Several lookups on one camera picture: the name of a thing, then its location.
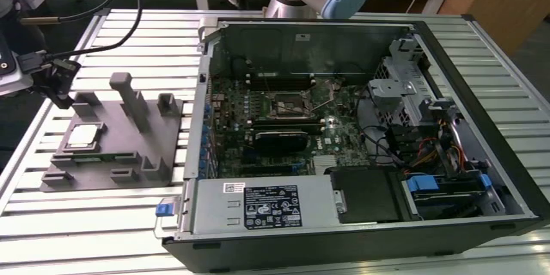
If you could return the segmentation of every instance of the blue tab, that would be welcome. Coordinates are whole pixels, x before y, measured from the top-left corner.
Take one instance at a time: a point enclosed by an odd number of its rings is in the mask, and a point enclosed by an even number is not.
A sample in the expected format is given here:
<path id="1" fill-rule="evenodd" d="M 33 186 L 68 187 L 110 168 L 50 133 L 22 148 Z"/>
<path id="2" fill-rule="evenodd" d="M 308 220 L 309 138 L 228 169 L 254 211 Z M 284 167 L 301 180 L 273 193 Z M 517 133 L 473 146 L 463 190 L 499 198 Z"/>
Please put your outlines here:
<path id="1" fill-rule="evenodd" d="M 168 217 L 173 216 L 173 203 L 169 204 L 158 204 L 156 206 L 156 212 L 154 212 L 157 217 Z"/>
<path id="2" fill-rule="evenodd" d="M 480 178 L 480 182 L 483 183 L 484 189 L 491 188 L 492 182 L 491 182 L 491 179 L 488 178 L 488 175 L 481 174 L 479 178 Z"/>
<path id="3" fill-rule="evenodd" d="M 405 185 L 408 186 L 408 191 L 411 192 L 439 189 L 435 177 L 431 175 L 412 176 L 408 180 L 405 180 Z"/>

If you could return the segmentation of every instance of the metal slotted table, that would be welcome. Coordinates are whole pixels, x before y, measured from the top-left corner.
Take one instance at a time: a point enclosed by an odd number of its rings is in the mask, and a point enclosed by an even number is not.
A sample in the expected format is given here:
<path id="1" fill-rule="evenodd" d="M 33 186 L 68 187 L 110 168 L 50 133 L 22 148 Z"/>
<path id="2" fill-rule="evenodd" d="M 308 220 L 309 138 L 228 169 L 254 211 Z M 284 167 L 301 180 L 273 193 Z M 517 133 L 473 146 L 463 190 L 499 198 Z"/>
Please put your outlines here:
<path id="1" fill-rule="evenodd" d="M 134 10 L 113 10 L 94 17 L 77 48 L 118 41 L 136 16 Z M 260 17 L 260 12 L 148 10 L 126 44 L 114 50 L 80 56 L 82 68 L 72 90 L 93 90 L 102 100 L 116 100 L 109 90 L 112 72 L 133 76 L 132 87 L 145 99 L 172 92 L 185 100 L 169 187 L 41 193 L 41 176 L 49 166 L 73 110 L 60 110 L 46 100 L 0 176 L 0 269 L 1 274 L 190 274 L 165 252 L 153 234 L 154 206 L 181 193 L 182 163 L 192 112 L 200 54 L 198 20 L 205 16 Z M 459 16 L 360 14 L 357 19 L 423 19 L 511 148 L 541 191 L 550 194 L 550 109 L 475 22 Z M 441 88 L 443 80 L 433 72 Z M 176 217 L 161 229 L 176 227 Z M 245 274 L 547 274 L 550 232 L 496 239 L 463 254 L 416 257 L 256 270 Z"/>

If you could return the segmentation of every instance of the power supply label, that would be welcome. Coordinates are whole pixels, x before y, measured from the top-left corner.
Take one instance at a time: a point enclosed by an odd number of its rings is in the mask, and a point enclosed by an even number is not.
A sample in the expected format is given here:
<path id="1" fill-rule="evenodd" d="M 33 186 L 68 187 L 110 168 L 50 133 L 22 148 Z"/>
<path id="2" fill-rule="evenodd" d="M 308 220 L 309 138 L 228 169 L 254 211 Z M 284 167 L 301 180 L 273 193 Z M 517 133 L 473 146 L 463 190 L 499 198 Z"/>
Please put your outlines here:
<path id="1" fill-rule="evenodd" d="M 296 185 L 244 188 L 244 227 L 248 230 L 301 227 Z"/>

